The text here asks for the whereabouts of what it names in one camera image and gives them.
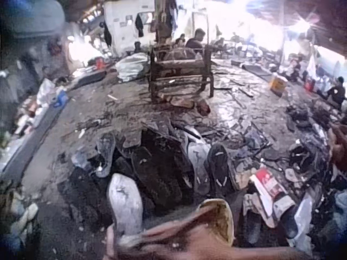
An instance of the wooden chair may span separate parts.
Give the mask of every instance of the wooden chair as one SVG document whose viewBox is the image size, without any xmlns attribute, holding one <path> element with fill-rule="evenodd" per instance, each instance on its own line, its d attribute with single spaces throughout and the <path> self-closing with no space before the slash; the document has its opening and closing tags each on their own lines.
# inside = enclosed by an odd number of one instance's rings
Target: wooden chair
<svg viewBox="0 0 347 260">
<path fill-rule="evenodd" d="M 176 51 L 185 50 L 192 52 L 189 48 L 180 48 Z M 214 77 L 211 71 L 211 49 L 206 46 L 201 51 L 202 60 L 196 60 L 191 55 L 179 57 L 180 59 L 166 60 L 170 52 L 175 51 L 169 47 L 153 48 L 150 54 L 151 70 L 149 75 L 149 91 L 152 100 L 157 97 L 158 92 L 166 87 L 176 87 L 184 85 L 201 85 L 200 91 L 204 91 L 207 84 L 210 84 L 210 97 L 214 96 Z"/>
</svg>

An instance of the window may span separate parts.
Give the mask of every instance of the window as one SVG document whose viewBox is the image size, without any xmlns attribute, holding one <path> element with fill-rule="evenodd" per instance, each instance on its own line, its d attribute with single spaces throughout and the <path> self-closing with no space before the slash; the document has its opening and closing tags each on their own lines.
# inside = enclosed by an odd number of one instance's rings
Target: window
<svg viewBox="0 0 347 260">
<path fill-rule="evenodd" d="M 142 20 L 143 25 L 151 24 L 154 17 L 154 12 L 140 12 L 139 16 Z"/>
</svg>

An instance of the black rubber sheet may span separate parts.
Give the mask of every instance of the black rubber sheet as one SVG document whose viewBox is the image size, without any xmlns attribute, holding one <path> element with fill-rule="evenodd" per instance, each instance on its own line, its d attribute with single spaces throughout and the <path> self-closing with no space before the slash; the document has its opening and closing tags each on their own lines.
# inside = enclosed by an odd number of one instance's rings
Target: black rubber sheet
<svg viewBox="0 0 347 260">
<path fill-rule="evenodd" d="M 258 65 L 242 65 L 242 69 L 258 76 L 259 78 L 265 80 L 266 82 L 270 82 L 272 79 L 272 74 L 263 70 L 261 66 Z"/>
</svg>

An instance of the red object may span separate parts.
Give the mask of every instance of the red object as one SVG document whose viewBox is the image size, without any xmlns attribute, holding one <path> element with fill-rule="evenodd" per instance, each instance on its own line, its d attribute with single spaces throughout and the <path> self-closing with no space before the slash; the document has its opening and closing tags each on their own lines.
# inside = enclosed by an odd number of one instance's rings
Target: red object
<svg viewBox="0 0 347 260">
<path fill-rule="evenodd" d="M 97 65 L 97 69 L 104 69 L 105 68 L 104 59 L 103 58 L 98 58 L 96 60 L 96 65 Z"/>
<path fill-rule="evenodd" d="M 274 199 L 280 192 L 284 192 L 281 185 L 273 177 L 273 175 L 266 168 L 261 168 L 257 171 L 256 177 L 259 179 L 260 183 L 263 184 L 265 190 Z"/>
<path fill-rule="evenodd" d="M 311 80 L 307 80 L 306 83 L 305 83 L 305 89 L 309 92 L 312 92 L 313 91 L 313 87 L 314 87 L 314 81 L 311 81 Z"/>
</svg>

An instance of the yellow container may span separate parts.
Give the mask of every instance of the yellow container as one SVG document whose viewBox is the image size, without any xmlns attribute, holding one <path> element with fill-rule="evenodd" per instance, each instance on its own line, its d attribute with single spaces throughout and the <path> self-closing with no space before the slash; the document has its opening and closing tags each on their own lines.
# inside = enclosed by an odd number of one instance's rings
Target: yellow container
<svg viewBox="0 0 347 260">
<path fill-rule="evenodd" d="M 276 94 L 282 96 L 284 90 L 287 87 L 287 79 L 277 74 L 273 74 L 273 77 L 270 81 L 270 88 Z"/>
</svg>

